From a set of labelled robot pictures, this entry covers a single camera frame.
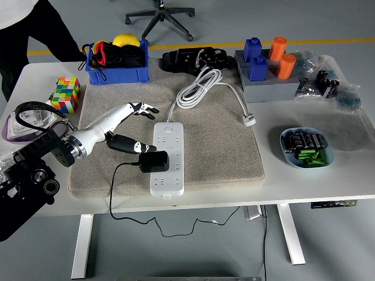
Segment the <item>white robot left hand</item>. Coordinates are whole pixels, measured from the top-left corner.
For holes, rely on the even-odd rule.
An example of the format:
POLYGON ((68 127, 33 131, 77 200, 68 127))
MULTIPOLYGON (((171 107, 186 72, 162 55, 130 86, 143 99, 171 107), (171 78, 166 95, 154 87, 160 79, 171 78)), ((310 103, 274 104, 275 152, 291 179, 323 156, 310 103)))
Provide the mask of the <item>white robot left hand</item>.
POLYGON ((142 115, 151 120, 159 110, 143 102, 117 106, 98 117, 84 129, 73 131, 69 140, 75 142, 81 157, 87 157, 96 143, 105 141, 105 134, 113 132, 130 115, 142 115))

